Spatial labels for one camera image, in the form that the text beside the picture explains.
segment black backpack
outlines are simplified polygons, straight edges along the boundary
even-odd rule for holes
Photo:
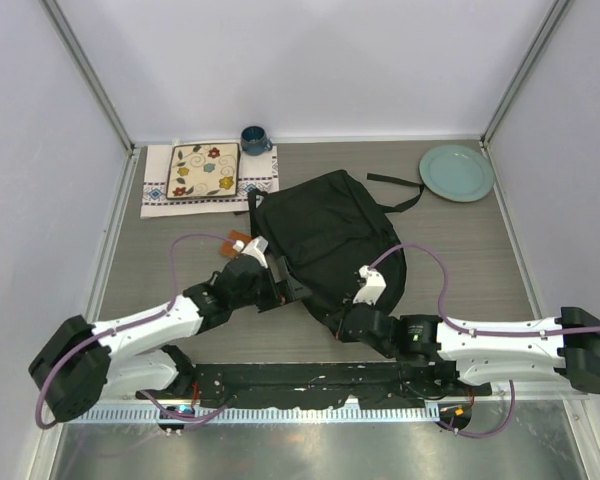
[[[367,179],[418,187],[420,193],[395,207],[378,205],[345,170],[322,175],[295,187],[266,194],[249,192],[251,236],[269,241],[275,258],[286,257],[291,273],[311,289],[304,304],[332,333],[339,329],[345,300],[358,292],[358,270],[370,265],[400,240],[385,212],[415,205],[424,185],[382,175]],[[256,207],[258,197],[263,197]],[[400,301],[407,278],[401,250],[379,266],[387,288],[376,308],[390,314]]]

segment white wall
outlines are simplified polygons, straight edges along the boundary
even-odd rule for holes
[[[37,432],[29,362],[83,311],[124,153],[36,1],[0,2],[0,480]]]
[[[482,134],[552,0],[60,0],[136,141]]]
[[[600,318],[600,0],[574,2],[493,151],[543,313]]]

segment ceramic plate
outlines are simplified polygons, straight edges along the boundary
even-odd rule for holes
[[[489,161],[461,145],[429,150],[420,161],[420,176],[436,195],[454,202],[475,202],[493,188],[495,174]]]

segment placemat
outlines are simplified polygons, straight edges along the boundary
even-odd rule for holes
[[[247,193],[250,190],[254,188],[266,192],[280,190],[278,148],[274,146],[270,152],[265,152],[257,157],[242,154],[235,197],[169,200],[165,194],[172,150],[173,145],[151,145],[147,149],[140,218],[197,213],[246,212],[249,210]]]

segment small brown object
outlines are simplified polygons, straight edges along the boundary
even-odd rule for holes
[[[247,245],[247,243],[249,243],[251,241],[251,237],[249,235],[245,235],[244,233],[240,233],[240,232],[236,232],[235,230],[231,230],[229,232],[228,237],[231,240],[241,240],[242,242],[244,242],[245,245]],[[229,258],[233,258],[238,254],[238,252],[236,252],[233,249],[233,245],[230,244],[229,242],[224,242],[222,244],[222,247],[220,248],[220,255],[224,256],[224,257],[229,257]]]

